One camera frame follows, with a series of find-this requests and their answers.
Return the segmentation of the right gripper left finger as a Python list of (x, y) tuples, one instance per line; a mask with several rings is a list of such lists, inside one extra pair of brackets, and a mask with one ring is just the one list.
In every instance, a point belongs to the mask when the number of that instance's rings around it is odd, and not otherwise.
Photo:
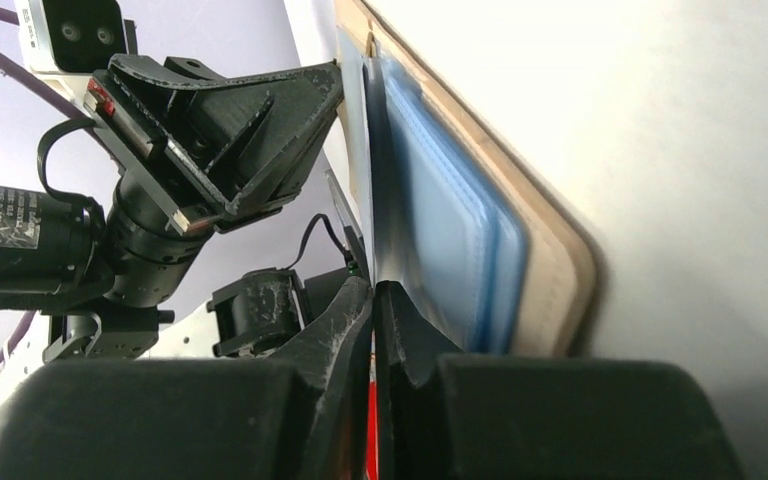
[(0, 427), (0, 479), (361, 479), (373, 292), (352, 276), (272, 355), (67, 360)]

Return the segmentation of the beige leather card holder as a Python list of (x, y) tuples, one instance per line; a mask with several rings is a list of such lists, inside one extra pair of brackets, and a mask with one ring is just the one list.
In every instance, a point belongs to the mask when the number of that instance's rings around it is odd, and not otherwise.
[(593, 297), (596, 265), (582, 237), (539, 192), (490, 131), (363, 1), (335, 4), (338, 26), (365, 53), (378, 46), (418, 84), (421, 101), (454, 134), (525, 223), (529, 268), (512, 353), (564, 357)]

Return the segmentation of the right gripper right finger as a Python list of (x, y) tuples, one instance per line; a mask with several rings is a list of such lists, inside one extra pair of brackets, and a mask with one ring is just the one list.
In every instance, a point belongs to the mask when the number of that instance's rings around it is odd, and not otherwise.
[(375, 289), (383, 479), (741, 479), (697, 382), (649, 361), (462, 351), (405, 289)]

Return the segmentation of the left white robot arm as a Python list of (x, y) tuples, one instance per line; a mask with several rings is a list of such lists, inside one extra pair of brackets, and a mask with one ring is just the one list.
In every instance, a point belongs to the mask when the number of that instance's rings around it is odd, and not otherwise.
[(119, 173), (109, 211), (45, 186), (0, 186), (0, 310), (26, 317), (0, 351), (0, 425), (44, 364), (143, 356), (174, 319), (164, 303), (206, 243), (295, 200), (344, 99), (340, 66), (225, 78), (201, 63), (117, 54), (87, 83), (87, 130)]

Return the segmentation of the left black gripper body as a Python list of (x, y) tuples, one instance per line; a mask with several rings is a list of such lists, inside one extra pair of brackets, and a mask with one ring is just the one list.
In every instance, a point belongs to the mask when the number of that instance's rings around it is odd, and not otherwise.
[(185, 59), (158, 62), (117, 54), (95, 72), (87, 95), (97, 131), (117, 161), (120, 180), (108, 217), (105, 255), (115, 274), (110, 300), (135, 308), (167, 301), (207, 241), (279, 213), (217, 216), (176, 163), (161, 127), (166, 84), (226, 79)]

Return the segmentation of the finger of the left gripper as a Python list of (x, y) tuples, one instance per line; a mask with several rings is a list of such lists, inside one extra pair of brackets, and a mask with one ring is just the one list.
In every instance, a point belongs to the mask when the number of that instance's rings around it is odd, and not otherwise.
[(168, 149), (217, 216), (260, 216), (292, 201), (343, 99), (335, 62), (165, 88)]

